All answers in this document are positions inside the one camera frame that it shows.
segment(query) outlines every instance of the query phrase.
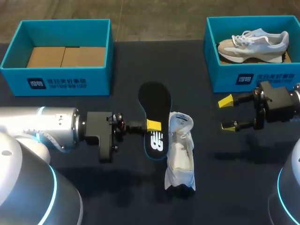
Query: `black insole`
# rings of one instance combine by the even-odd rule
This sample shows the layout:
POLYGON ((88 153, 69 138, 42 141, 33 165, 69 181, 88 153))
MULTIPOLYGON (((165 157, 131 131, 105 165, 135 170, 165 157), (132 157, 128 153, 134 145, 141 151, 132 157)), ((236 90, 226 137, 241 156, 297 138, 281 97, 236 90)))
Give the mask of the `black insole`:
POLYGON ((149 158, 161 160, 169 150, 169 114, 172 106, 168 89, 158 82, 147 82, 139 89, 139 102, 146 118, 161 123, 161 131, 145 134, 145 151, 149 158))

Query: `sneaker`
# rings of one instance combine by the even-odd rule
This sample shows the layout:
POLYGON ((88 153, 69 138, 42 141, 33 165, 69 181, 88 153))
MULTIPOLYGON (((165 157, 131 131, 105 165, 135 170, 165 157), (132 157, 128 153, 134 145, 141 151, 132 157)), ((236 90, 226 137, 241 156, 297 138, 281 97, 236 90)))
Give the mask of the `sneaker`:
POLYGON ((196 191, 194 177, 194 143, 190 130, 192 118, 180 112, 170 113, 169 144, 167 170, 165 172, 165 190, 170 186, 186 186, 196 191))
POLYGON ((289 34, 268 34, 262 29, 245 31, 241 36, 232 35, 232 39, 221 41, 217 50, 224 58, 242 63, 249 58, 257 58, 265 62, 281 63, 282 55, 289 45, 289 34))

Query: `concrete floor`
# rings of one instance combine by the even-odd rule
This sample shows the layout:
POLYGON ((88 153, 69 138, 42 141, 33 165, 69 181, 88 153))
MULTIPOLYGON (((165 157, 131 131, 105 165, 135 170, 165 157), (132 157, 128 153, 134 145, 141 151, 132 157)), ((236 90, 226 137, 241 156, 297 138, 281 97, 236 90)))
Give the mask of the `concrete floor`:
POLYGON ((295 15, 300 0, 0 0, 0 43, 21 20, 103 19, 115 40, 203 39, 207 16, 295 15))

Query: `teal box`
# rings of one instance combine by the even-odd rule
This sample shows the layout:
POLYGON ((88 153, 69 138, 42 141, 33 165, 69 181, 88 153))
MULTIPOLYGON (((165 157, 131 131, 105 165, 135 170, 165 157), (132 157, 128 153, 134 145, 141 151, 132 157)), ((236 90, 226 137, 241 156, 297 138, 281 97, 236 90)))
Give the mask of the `teal box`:
POLYGON ((21 21, 1 64, 15 96, 109 96, 113 67, 110 20, 21 21), (34 47, 105 47, 103 67, 26 68, 34 47))
POLYGON ((248 92, 257 83, 270 81, 273 87, 293 89, 300 83, 300 24, 295 16, 208 17, 204 54, 214 92, 248 92), (216 44, 245 30, 262 28, 267 33, 289 33, 288 55, 292 63, 220 63, 216 44))

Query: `black table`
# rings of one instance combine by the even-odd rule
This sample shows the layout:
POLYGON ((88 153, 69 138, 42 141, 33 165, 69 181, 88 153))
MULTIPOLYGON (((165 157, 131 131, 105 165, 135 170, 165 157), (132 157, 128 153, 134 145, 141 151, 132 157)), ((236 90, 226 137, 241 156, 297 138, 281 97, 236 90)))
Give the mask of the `black table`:
MULTIPOLYGON (((4 53, 7 45, 0 47, 4 53)), ((225 94, 212 93, 202 41, 117 42, 114 58, 110 97, 14 98, 0 77, 0 106, 77 107, 81 112, 122 112, 128 120, 144 115, 139 86, 159 81, 172 95, 172 109, 193 118, 196 194, 188 199, 167 199, 166 162, 149 160, 140 136, 127 135, 108 165, 99 164, 97 148, 85 144, 68 155, 52 150, 52 166, 82 195, 83 225, 269 224, 268 195, 299 137, 299 123, 222 131, 221 121, 253 118, 254 109, 252 104, 218 109, 225 94)))

